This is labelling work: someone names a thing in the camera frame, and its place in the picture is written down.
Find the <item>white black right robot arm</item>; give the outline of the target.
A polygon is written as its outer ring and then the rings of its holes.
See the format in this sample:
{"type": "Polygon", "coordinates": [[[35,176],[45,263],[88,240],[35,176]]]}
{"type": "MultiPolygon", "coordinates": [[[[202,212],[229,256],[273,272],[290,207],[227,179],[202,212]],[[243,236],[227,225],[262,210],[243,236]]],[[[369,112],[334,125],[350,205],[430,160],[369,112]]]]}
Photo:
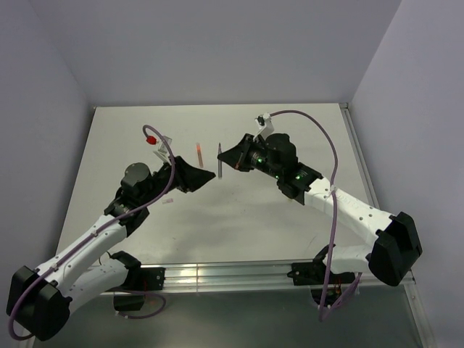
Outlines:
{"type": "Polygon", "coordinates": [[[336,218],[363,240],[358,246],[325,246],[311,262],[294,264],[288,276],[296,285],[349,283],[357,273],[371,273],[397,286],[423,252],[411,216],[378,210],[331,188],[327,178],[298,160],[297,148],[285,133],[267,138],[246,134],[217,158],[240,172],[259,170],[274,177],[283,195],[336,218]]]}

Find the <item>orange pen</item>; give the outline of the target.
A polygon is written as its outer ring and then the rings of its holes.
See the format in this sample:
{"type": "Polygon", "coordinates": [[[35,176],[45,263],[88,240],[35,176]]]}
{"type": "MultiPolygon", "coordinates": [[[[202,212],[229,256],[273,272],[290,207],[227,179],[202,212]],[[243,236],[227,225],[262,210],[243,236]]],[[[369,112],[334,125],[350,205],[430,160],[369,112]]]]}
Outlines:
{"type": "Polygon", "coordinates": [[[196,153],[197,153],[197,158],[199,162],[199,167],[204,168],[204,162],[202,158],[202,148],[201,148],[200,143],[196,143],[196,153]]]}

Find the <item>purple pen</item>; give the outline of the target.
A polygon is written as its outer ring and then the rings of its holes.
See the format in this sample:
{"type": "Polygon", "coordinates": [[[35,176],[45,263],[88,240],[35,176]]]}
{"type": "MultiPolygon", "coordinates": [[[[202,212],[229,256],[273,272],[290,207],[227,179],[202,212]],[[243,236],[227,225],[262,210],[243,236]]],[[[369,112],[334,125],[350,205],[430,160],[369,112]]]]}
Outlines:
{"type": "Polygon", "coordinates": [[[221,146],[221,143],[219,142],[218,147],[217,147],[217,177],[218,179],[222,179],[223,177],[223,164],[219,158],[221,154],[222,154],[222,146],[221,146]]]}

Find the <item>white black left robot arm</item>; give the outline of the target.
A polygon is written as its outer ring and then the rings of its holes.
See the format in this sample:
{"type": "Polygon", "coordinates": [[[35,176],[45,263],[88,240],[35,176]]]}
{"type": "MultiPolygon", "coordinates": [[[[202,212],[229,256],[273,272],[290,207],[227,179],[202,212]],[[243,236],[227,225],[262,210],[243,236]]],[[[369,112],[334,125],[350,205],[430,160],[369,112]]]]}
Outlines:
{"type": "Polygon", "coordinates": [[[23,266],[12,276],[7,302],[9,335],[16,341],[32,337],[46,341],[101,293],[136,288],[141,263],[135,257],[116,252],[98,267],[93,263],[142,225],[149,216],[149,205],[173,189],[194,192],[213,178],[213,172],[193,167],[180,156],[155,172],[141,162],[129,165],[115,198],[80,238],[36,268],[23,266]]]}

